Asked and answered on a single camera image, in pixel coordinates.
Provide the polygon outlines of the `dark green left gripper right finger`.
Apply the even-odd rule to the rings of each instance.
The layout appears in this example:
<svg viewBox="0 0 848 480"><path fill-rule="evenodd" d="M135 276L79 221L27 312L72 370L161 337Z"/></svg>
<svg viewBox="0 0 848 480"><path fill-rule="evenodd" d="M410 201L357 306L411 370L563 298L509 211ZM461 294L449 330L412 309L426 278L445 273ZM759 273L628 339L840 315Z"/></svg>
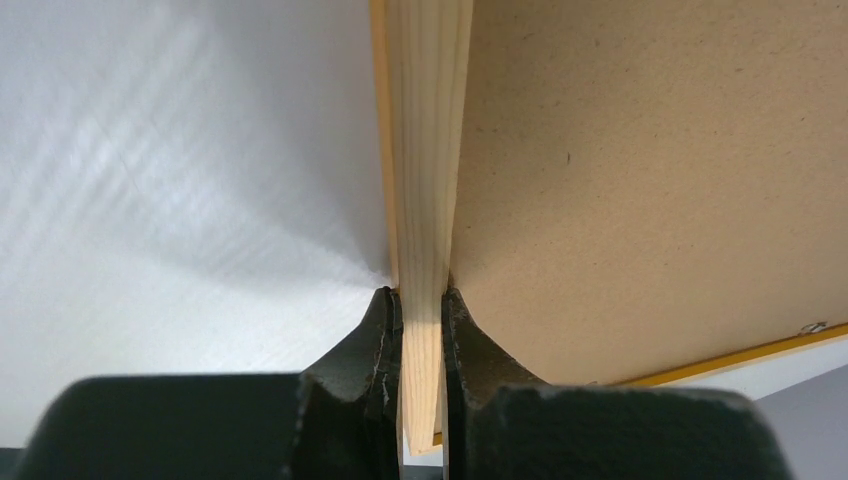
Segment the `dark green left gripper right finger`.
<svg viewBox="0 0 848 480"><path fill-rule="evenodd" d="M442 299L449 479L789 479L755 405L692 388L552 385Z"/></svg>

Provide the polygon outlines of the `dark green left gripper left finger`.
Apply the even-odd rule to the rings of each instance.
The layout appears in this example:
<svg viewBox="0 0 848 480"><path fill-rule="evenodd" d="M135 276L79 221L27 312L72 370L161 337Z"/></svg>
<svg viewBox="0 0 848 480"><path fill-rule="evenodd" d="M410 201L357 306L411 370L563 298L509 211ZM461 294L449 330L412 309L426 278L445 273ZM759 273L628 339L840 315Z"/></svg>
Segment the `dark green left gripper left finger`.
<svg viewBox="0 0 848 480"><path fill-rule="evenodd" d="M300 373L94 377L46 410L17 479L397 479L399 298Z"/></svg>

